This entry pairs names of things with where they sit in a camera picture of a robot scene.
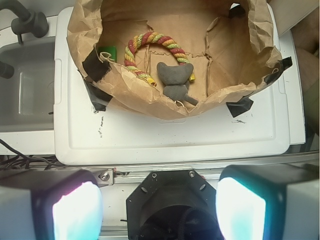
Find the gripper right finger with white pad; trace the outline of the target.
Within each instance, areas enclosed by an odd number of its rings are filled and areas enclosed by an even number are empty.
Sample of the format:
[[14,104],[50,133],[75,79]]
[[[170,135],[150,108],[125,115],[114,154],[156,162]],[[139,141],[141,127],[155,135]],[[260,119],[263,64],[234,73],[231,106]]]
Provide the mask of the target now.
[[220,174],[215,206],[226,240],[318,240],[320,168],[229,165]]

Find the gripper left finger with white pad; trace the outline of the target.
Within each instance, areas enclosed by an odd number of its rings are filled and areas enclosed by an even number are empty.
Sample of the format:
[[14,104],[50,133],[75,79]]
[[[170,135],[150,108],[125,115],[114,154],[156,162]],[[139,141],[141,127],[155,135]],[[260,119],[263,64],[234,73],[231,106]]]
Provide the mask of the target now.
[[88,170],[0,173],[2,240],[96,240],[103,197]]

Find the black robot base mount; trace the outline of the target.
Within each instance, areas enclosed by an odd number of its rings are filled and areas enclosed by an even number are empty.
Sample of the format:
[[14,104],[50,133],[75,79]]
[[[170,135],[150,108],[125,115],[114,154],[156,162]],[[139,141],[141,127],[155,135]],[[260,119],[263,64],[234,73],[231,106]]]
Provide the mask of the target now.
[[126,199],[130,240],[222,240],[216,189],[195,170],[153,171]]

